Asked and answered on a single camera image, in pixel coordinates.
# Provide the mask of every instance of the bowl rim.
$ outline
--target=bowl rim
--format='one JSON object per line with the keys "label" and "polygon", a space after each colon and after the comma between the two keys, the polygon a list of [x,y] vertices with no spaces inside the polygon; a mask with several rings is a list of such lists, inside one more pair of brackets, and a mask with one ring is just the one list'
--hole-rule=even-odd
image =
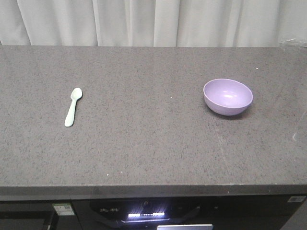
{"label": "bowl rim", "polygon": [[[212,81],[220,81],[220,80],[234,81],[234,82],[236,82],[236,83],[239,83],[239,84],[243,85],[243,86],[250,92],[251,99],[250,99],[249,103],[247,103],[246,105],[244,105],[244,106],[242,106],[242,107],[229,107],[229,106],[221,105],[221,104],[218,104],[218,103],[212,101],[212,100],[207,96],[207,94],[206,94],[206,92],[205,92],[205,88],[206,88],[206,86],[207,86],[210,82],[212,82]],[[220,106],[220,107],[229,108],[229,109],[240,109],[240,108],[245,108],[245,107],[249,106],[249,105],[253,102],[253,99],[254,99],[253,92],[250,90],[249,87],[247,87],[245,84],[243,84],[243,83],[241,83],[241,82],[239,82],[239,81],[237,81],[237,80],[228,79],[228,78],[216,78],[216,79],[213,79],[213,80],[208,81],[208,82],[204,85],[204,87],[203,87],[203,93],[204,93],[205,97],[206,97],[210,102],[212,102],[212,103],[214,103],[214,104],[216,104],[216,105],[218,105],[218,106]]]}

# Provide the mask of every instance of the purple bowl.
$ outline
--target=purple bowl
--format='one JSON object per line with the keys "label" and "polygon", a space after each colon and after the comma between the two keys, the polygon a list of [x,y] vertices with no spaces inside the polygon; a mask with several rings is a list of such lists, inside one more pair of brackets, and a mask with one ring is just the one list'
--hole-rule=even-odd
{"label": "purple bowl", "polygon": [[232,116],[246,110],[253,101],[253,93],[244,84],[231,79],[214,79],[203,87],[208,107],[218,114]]}

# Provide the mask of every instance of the appliance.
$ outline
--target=appliance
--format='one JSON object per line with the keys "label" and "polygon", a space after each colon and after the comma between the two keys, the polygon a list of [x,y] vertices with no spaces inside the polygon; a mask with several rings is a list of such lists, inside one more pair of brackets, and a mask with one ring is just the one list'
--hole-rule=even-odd
{"label": "appliance", "polygon": [[72,201],[83,230],[279,230],[306,196],[245,195]]}

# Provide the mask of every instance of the black cabinet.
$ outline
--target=black cabinet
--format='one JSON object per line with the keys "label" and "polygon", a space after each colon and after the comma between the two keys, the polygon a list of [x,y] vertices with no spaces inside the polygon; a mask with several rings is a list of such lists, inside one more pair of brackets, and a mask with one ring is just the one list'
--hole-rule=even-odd
{"label": "black cabinet", "polygon": [[52,203],[0,202],[0,230],[82,230],[76,216],[59,216]]}

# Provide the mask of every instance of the countertop edge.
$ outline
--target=countertop edge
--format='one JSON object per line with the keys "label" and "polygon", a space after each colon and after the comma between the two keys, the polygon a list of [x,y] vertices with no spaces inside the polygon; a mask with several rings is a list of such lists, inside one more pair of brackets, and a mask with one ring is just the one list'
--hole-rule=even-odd
{"label": "countertop edge", "polygon": [[253,195],[307,195],[307,184],[0,186],[0,201]]}

